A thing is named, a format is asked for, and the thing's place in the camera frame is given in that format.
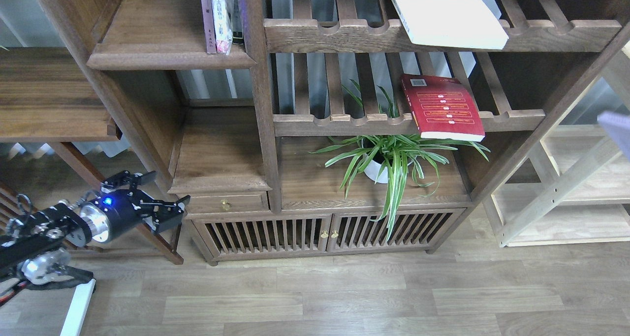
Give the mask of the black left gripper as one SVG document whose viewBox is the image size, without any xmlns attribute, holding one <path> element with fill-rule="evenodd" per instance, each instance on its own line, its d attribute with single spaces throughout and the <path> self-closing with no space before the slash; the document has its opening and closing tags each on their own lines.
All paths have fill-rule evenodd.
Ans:
<svg viewBox="0 0 630 336">
<path fill-rule="evenodd" d="M 102 181 L 100 191 L 104 194 L 82 204 L 79 211 L 79 216 L 87 223 L 92 234 L 88 237 L 88 233 L 84 233 L 85 243 L 108 243 L 143 220 L 153 235 L 179 226 L 186 215 L 185 208 L 190 202 L 190 195 L 176 202 L 166 202 L 155 200 L 141 190 L 130 191 L 155 181 L 156 175 L 156 171 L 144 174 L 121 171 Z M 117 190 L 124 185 L 129 185 L 130 190 Z"/>
</svg>

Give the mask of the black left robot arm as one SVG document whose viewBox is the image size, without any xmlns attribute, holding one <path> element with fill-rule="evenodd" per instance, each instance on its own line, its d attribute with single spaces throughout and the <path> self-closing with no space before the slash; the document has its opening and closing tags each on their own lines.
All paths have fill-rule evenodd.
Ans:
<svg viewBox="0 0 630 336">
<path fill-rule="evenodd" d="M 156 172 L 123 170 L 104 179 L 92 200 L 84 196 L 76 204 L 60 201 L 10 219 L 1 236 L 1 279 L 17 278 L 17 282 L 1 294 L 1 304 L 23 289 L 66 289 L 90 282 L 92 272 L 69 265 L 65 240 L 82 247 L 92 241 L 113 241 L 143 222 L 155 236 L 178 226 L 191 197 L 186 195 L 175 202 L 153 199 L 139 186 L 155 177 Z"/>
</svg>

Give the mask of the white robot base bar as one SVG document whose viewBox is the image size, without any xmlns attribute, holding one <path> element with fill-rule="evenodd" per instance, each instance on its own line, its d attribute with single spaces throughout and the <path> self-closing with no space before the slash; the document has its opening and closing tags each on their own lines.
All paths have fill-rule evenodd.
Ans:
<svg viewBox="0 0 630 336">
<path fill-rule="evenodd" d="M 92 278 L 75 287 L 60 336 L 80 336 L 95 286 L 96 279 Z"/>
</svg>

